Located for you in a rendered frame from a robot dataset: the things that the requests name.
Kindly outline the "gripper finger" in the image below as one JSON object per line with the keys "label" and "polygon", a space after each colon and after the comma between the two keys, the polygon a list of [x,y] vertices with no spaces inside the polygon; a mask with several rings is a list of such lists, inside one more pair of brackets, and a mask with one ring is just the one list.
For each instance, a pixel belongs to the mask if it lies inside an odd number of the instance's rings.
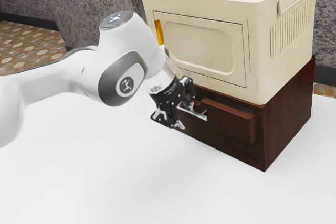
{"label": "gripper finger", "polygon": [[184,93],[182,96],[182,101],[187,105],[191,106],[194,102],[196,92],[194,87],[193,79],[187,76],[183,76],[181,79],[181,84],[184,87]]}
{"label": "gripper finger", "polygon": [[176,107],[178,104],[178,102],[168,101],[157,105],[156,110],[151,115],[151,119],[168,128],[179,127],[180,129],[185,129],[177,114]]}

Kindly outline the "dark brown cabinet drawer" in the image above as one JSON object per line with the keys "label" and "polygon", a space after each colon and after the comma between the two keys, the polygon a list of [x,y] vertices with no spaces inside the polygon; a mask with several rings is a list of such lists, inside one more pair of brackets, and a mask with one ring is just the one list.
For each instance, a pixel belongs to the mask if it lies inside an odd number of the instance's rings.
{"label": "dark brown cabinet drawer", "polygon": [[194,111],[202,113],[207,120],[178,110],[185,133],[190,136],[209,143],[219,141],[247,146],[258,144],[258,114],[255,110],[234,102],[204,96],[195,103]]}

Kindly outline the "cream box with lid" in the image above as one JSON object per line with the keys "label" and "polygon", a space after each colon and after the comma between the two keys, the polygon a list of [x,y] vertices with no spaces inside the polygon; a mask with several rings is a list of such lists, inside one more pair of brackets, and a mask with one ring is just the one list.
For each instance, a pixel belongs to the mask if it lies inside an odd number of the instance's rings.
{"label": "cream box with lid", "polygon": [[316,0],[142,0],[178,76],[266,104],[311,59]]}

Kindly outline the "dark brown wooden cabinet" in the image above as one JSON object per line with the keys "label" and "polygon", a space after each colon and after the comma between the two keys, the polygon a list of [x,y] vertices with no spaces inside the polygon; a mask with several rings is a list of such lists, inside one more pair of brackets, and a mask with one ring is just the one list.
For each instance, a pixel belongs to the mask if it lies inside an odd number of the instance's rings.
{"label": "dark brown wooden cabinet", "polygon": [[315,57],[312,56],[310,61],[263,105],[197,86],[194,105],[207,96],[253,109],[258,114],[259,131],[258,144],[254,146],[199,141],[256,169],[266,171],[311,117],[314,67]]}

